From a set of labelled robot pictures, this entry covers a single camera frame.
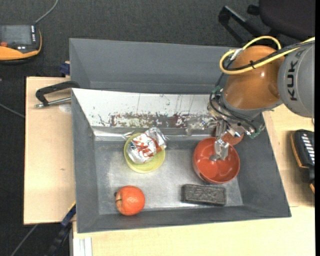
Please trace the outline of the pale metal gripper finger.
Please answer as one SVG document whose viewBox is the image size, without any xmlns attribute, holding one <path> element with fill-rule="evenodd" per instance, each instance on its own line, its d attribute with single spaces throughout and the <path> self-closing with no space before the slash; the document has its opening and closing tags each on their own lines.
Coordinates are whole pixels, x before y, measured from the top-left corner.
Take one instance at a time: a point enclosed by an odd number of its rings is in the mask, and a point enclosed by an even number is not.
<svg viewBox="0 0 320 256">
<path fill-rule="evenodd" d="M 214 153 L 209 157 L 211 161 L 217 161 L 222 159 L 222 143 L 221 138 L 217 139 L 214 142 Z"/>
<path fill-rule="evenodd" d="M 230 144 L 228 142 L 222 141 L 221 142 L 221 146 L 220 146 L 220 158 L 222 160 L 225 160 L 228 156 L 228 152 L 229 152 L 229 146 Z"/>
</svg>

